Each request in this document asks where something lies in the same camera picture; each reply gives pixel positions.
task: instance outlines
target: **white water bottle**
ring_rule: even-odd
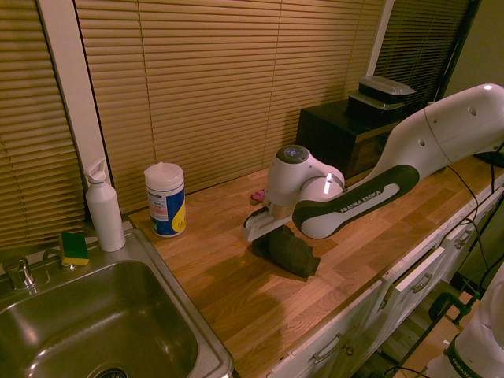
[[[106,181],[105,159],[98,159],[84,169],[84,175],[90,184],[86,200],[98,244],[105,252],[119,250],[126,240],[116,190]]]

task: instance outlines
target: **wooden countertop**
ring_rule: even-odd
[[[475,194],[491,182],[490,165],[475,157],[452,167]],[[131,215],[229,349],[242,378],[275,365],[471,199],[445,169],[328,239],[308,239],[287,224],[321,257],[317,274],[303,280],[254,256],[241,236],[243,221],[258,209],[249,196],[265,186],[266,176],[263,170],[188,195],[187,229],[176,238],[155,235],[148,210]]]

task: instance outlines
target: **small pink object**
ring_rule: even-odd
[[[265,190],[261,189],[250,195],[250,204],[254,206],[258,205],[262,203],[263,199],[265,199]]]

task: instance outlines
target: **canister label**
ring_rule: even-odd
[[[173,192],[147,188],[152,227],[160,236],[176,236],[186,228],[184,189]]]

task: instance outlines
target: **stainless steel sink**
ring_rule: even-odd
[[[0,276],[1,377],[231,376],[231,355],[141,231],[117,252],[88,250],[73,271],[57,257],[30,265],[33,287]]]

